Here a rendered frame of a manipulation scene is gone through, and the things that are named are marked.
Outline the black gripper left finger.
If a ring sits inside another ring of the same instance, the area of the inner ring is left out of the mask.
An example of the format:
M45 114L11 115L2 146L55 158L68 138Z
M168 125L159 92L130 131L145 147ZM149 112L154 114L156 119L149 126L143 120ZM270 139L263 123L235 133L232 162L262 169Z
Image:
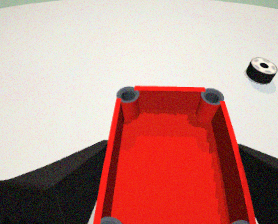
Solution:
M0 180L0 224L88 224L108 140L13 179Z

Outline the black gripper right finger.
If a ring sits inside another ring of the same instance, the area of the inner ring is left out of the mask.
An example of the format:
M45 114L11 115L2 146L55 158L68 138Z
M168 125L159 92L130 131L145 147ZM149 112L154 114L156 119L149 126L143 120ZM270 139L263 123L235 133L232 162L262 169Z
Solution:
M257 224L278 224L278 159L237 144Z

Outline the small black toy tyre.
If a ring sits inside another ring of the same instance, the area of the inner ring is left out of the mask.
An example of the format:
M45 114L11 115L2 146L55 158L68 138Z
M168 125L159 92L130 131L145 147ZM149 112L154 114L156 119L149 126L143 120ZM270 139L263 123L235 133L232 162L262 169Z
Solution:
M267 84L271 83L271 80L275 77L277 68L275 64L267 59L253 57L253 59L249 61L245 73L247 73L247 76L251 77L253 81L256 81L256 83Z

